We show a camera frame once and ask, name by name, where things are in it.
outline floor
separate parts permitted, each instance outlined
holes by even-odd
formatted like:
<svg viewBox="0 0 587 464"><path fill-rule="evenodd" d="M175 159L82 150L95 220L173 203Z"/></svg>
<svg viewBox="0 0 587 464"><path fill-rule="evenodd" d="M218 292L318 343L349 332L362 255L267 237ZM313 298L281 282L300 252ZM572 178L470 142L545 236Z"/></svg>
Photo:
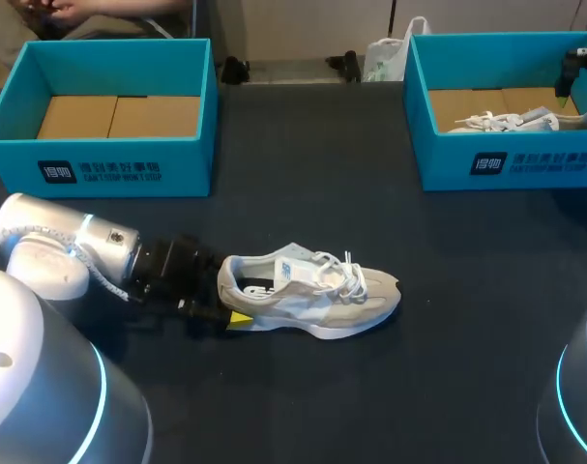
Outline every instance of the floor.
<svg viewBox="0 0 587 464"><path fill-rule="evenodd" d="M9 71L0 63L0 88L8 74ZM342 81L338 72L322 59L250 63L249 84L334 84Z"/></svg>

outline shoe sole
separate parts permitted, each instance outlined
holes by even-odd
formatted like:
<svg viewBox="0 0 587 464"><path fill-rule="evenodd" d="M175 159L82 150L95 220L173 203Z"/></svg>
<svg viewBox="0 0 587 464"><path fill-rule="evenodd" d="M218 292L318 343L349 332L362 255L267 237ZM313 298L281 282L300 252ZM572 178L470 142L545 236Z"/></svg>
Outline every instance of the shoe sole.
<svg viewBox="0 0 587 464"><path fill-rule="evenodd" d="M295 319L287 319L285 317L254 317L252 322L248 325L231 328L232 331L239 332L267 332L274 331L276 329L301 329L311 335L322 340L337 340L339 338L346 338L351 335L359 334L372 329L374 326L381 324L395 311L395 307L390 312L381 314L379 317L365 322L359 326L347 327L347 328L332 328L332 327L321 327L316 324L309 322L298 321Z"/></svg>

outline white plastic bag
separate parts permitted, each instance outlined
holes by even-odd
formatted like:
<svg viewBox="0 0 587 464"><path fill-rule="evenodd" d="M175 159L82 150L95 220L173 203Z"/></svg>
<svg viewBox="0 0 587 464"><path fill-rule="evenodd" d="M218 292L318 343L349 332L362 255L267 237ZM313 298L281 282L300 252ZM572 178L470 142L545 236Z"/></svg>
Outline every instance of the white plastic bag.
<svg viewBox="0 0 587 464"><path fill-rule="evenodd" d="M409 42L417 22L422 23L421 35L430 34L430 26L426 18L416 16L409 23L403 40L381 39L379 42L371 43L368 46L367 57L364 62L364 82L402 80L404 78Z"/></svg>

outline person's hand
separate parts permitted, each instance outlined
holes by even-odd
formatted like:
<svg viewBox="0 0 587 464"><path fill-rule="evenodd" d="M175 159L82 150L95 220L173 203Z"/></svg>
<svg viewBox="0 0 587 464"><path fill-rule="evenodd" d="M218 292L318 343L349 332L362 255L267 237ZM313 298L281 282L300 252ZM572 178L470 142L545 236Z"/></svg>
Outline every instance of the person's hand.
<svg viewBox="0 0 587 464"><path fill-rule="evenodd" d="M76 26L100 12L100 0L40 0L43 5L55 11L52 20L64 26Z"/></svg>

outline sneaker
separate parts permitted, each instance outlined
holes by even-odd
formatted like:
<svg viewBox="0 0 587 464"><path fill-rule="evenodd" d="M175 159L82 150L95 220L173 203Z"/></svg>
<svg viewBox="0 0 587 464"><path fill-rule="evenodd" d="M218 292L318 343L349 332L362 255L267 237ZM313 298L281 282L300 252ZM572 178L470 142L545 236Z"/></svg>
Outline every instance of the sneaker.
<svg viewBox="0 0 587 464"><path fill-rule="evenodd" d="M557 114L560 131L587 131L587 112L581 116L562 116Z"/></svg>
<svg viewBox="0 0 587 464"><path fill-rule="evenodd" d="M400 301L397 280L291 244L265 256L229 256L218 274L221 301L252 317L242 330L302 329L335 339L384 321Z"/></svg>
<svg viewBox="0 0 587 464"><path fill-rule="evenodd" d="M490 111L487 111L484 116L471 116L456 122L465 123L467 128L454 129L451 130L452 133L587 131L587 112L581 116L564 116L541 106L520 116L518 114L493 116Z"/></svg>
<svg viewBox="0 0 587 464"><path fill-rule="evenodd" d="M557 131L557 116L544 107L528 111L522 115L498 114L487 111L483 116L470 116L456 121L465 123L467 128L450 130L451 133L474 132L516 132L516 131Z"/></svg>

